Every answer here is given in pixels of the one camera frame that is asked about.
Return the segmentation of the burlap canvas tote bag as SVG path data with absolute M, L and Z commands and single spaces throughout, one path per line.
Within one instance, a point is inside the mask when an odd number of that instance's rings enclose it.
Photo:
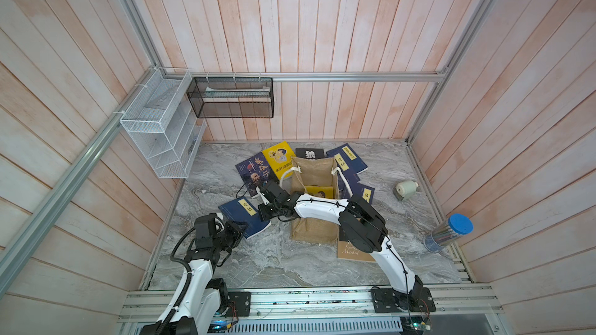
M 291 222 L 292 240 L 334 245 L 338 241 L 339 214 L 345 208 L 345 200 L 338 189 L 338 170 L 334 158 L 307 160 L 293 158 L 292 167 L 283 174 L 290 178 L 290 194 L 302 192 L 296 204 L 300 218 Z M 308 185 L 332 186 L 334 199 L 324 199 L 305 192 Z

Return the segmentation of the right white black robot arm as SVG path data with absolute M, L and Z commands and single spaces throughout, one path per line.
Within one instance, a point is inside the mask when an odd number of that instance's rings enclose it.
M 396 304 L 403 310 L 415 304 L 423 283 L 403 262 L 394 248 L 386 221 L 362 197 L 325 199 L 302 192 L 286 192 L 274 181 L 257 188 L 263 203 L 258 206 L 263 221 L 283 217 L 315 219 L 337 224 L 348 241 L 370 254 L 391 284 Z

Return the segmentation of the dark old man book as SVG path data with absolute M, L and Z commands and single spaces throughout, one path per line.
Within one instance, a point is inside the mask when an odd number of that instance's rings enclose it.
M 278 178 L 262 152 L 235 165 L 251 197 L 257 195 L 257 187 Z

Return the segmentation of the yellow cartoon book front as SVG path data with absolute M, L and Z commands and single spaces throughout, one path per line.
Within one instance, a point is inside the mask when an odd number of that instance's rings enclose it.
M 318 186 L 318 185 L 308 185 L 305 187 L 305 192 L 309 195 L 324 198 L 324 199 L 334 199 L 334 188 L 332 186 Z

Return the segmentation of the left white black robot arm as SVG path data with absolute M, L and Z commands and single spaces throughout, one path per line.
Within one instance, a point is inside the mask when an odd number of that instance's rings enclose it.
M 223 279 L 214 271 L 223 265 L 221 253 L 231 255 L 246 226 L 222 220 L 215 213 L 198 217 L 176 243 L 170 260 L 184 271 L 172 299 L 157 322 L 141 334 L 207 334 L 230 330 L 238 322 L 237 307 Z

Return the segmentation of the yellow cartoon book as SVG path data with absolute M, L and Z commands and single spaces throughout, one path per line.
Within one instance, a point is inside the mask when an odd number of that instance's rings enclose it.
M 324 199 L 334 199 L 334 188 L 332 186 L 318 186 L 318 185 L 308 185 L 305 187 L 305 192 L 309 195 L 324 198 Z
M 279 180 L 292 167 L 292 159 L 296 157 L 286 141 L 262 150 L 262 154 Z

